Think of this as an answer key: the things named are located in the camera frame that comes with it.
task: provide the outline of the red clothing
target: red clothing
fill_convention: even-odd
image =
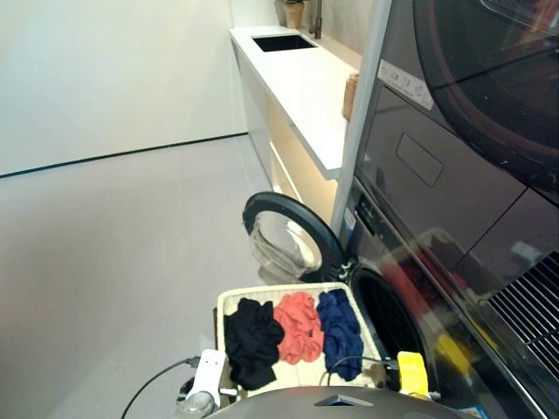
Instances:
[[[324,332],[314,308],[314,299],[303,291],[286,294],[273,309],[273,317],[284,329],[278,345],[279,358],[290,364],[314,361],[322,352]]]

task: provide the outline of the tile floor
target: tile floor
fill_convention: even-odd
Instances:
[[[0,180],[0,417],[120,417],[213,347],[220,292],[260,285],[241,225],[269,189],[248,137]],[[171,417],[179,367],[129,419]]]

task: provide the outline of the stacked washer dryer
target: stacked washer dryer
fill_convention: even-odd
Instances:
[[[394,0],[342,229],[383,274],[352,287],[385,354],[489,417],[559,410],[558,18]]]

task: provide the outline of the navy towel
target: navy towel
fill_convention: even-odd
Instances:
[[[361,356],[363,342],[359,335],[359,322],[349,305],[345,291],[321,292],[319,300],[316,310],[324,332],[326,369],[330,371],[332,366],[345,356]],[[335,372],[345,381],[351,381],[361,372],[361,359],[346,360],[336,367]]]

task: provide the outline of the vent grille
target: vent grille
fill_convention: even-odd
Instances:
[[[559,253],[489,299],[491,307],[559,381]]]

